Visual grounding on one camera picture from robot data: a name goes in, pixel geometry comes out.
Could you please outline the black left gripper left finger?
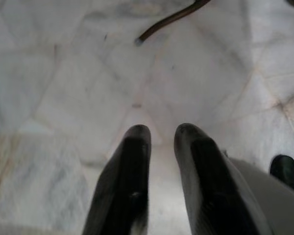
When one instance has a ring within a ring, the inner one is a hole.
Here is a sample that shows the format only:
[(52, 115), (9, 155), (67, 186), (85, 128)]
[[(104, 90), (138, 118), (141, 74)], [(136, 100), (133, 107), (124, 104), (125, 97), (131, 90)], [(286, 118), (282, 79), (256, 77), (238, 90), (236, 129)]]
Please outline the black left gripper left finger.
[(147, 234), (150, 156), (148, 127), (130, 127), (100, 174), (84, 235)]

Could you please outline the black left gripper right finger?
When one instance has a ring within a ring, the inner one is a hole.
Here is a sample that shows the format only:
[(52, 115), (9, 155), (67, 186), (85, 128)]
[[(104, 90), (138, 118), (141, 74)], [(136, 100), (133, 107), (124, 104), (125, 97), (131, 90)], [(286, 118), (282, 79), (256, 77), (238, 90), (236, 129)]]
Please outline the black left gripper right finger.
[(272, 228), (247, 182), (197, 126), (176, 129), (174, 153), (194, 235), (270, 235)]

